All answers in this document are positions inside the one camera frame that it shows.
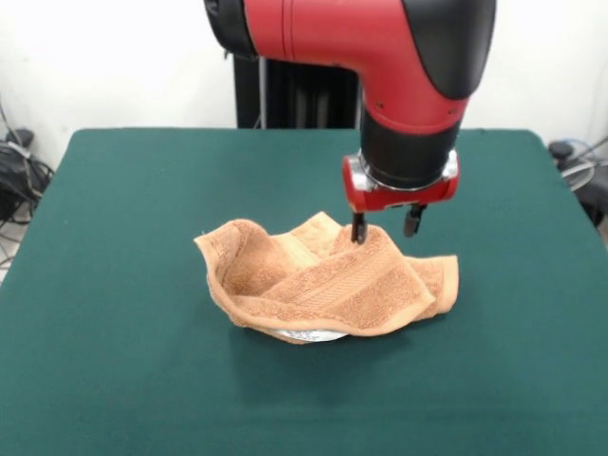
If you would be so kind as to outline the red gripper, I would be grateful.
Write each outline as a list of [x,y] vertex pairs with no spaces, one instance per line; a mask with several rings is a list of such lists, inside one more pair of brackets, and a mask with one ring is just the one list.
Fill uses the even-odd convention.
[[403,233],[414,237],[420,228],[427,205],[451,200],[460,182],[460,161],[455,150],[448,153],[440,178],[426,187],[398,189],[381,184],[368,173],[368,166],[361,152],[349,155],[342,162],[342,177],[348,204],[353,211],[351,241],[362,245],[367,238],[367,221],[364,213],[379,212],[387,208],[409,205]]

